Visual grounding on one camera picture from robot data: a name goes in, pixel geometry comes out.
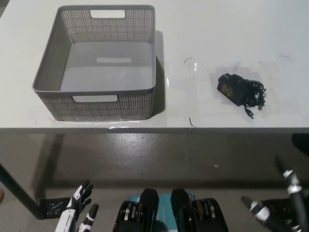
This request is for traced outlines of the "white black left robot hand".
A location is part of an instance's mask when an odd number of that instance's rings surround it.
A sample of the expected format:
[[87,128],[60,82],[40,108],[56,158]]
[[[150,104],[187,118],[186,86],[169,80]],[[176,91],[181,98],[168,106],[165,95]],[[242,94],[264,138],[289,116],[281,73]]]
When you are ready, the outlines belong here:
[[93,204],[86,214],[83,222],[77,226],[80,213],[84,208],[91,203],[92,199],[89,198],[92,193],[93,185],[86,180],[81,184],[75,193],[72,195],[68,205],[62,212],[56,232],[90,232],[95,221],[99,205]]

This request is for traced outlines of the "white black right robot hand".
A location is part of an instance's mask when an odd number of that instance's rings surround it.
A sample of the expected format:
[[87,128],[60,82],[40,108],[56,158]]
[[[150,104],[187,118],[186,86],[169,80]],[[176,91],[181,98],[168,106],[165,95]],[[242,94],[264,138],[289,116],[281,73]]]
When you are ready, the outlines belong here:
[[[276,156],[275,163],[285,181],[290,206],[298,224],[298,231],[307,232],[309,230],[309,217],[302,185],[293,168],[290,168],[282,157]],[[293,228],[286,221],[271,213],[269,208],[263,206],[260,202],[254,201],[248,196],[241,196],[241,201],[255,219],[270,231],[293,231]]]

